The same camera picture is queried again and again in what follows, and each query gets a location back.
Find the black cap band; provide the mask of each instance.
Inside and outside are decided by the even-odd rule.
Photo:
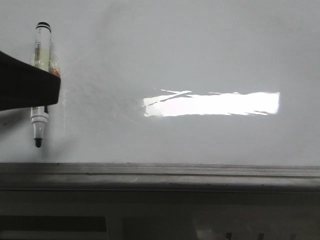
[[[36,25],[35,29],[37,29],[37,28],[46,28],[46,29],[49,29],[49,31],[50,31],[50,33],[51,33],[51,27],[50,27],[50,25],[49,25],[48,23],[44,22],[44,21],[39,22],[39,23]]]

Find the dry erase marker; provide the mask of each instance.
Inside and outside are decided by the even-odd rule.
[[[37,24],[35,32],[34,66],[48,72],[50,66],[51,27],[48,23],[42,21]],[[48,118],[48,106],[31,108],[31,123],[37,148],[41,147]]]

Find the metal ledge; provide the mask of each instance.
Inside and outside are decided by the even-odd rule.
[[[320,192],[320,167],[0,163],[0,190]]]

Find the marker tip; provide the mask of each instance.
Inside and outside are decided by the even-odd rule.
[[[41,147],[41,143],[42,143],[42,139],[41,138],[35,138],[34,139],[34,143],[35,143],[35,146],[37,148],[40,148]]]

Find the whiteboard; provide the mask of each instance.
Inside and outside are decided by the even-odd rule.
[[[0,0],[0,49],[29,63],[48,22],[62,73],[41,148],[29,109],[0,112],[0,161],[318,166],[319,7]]]

